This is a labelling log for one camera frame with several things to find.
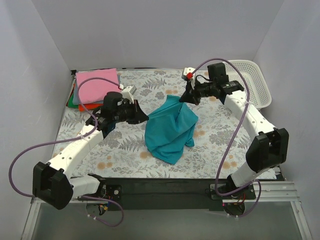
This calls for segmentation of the teal t-shirt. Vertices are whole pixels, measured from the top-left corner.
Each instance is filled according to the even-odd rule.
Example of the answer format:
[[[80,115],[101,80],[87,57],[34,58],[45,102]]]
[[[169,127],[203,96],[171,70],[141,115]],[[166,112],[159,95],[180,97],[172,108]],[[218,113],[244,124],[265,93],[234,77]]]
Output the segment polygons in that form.
[[[198,119],[186,103],[180,102],[180,97],[168,95],[164,104],[149,115],[144,134],[147,150],[165,163],[176,164],[184,147],[195,146]]]

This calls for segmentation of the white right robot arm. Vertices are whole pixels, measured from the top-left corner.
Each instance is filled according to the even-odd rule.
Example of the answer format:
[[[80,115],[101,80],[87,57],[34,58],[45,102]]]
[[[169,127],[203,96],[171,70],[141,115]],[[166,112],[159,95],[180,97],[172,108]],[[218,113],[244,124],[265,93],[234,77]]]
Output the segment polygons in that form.
[[[209,79],[201,83],[195,76],[195,68],[184,68],[181,77],[186,81],[186,87],[179,100],[199,105],[202,98],[215,97],[236,116],[239,126],[248,133],[251,144],[245,162],[227,177],[224,185],[215,186],[218,196],[237,199],[258,176],[286,161],[289,133],[285,128],[275,127],[250,103],[247,83],[230,81],[225,63],[208,65],[207,70]]]

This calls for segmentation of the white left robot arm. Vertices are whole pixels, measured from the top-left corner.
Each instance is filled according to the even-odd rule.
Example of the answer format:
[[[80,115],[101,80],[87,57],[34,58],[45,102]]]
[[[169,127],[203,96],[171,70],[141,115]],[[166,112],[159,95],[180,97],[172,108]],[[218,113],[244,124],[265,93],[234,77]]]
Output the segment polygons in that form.
[[[117,123],[137,125],[148,119],[136,99],[125,98],[119,92],[107,93],[103,105],[92,111],[76,140],[47,163],[35,165],[33,195],[58,210],[75,198],[103,199],[107,193],[106,180],[94,173],[73,178],[76,166],[115,129]]]

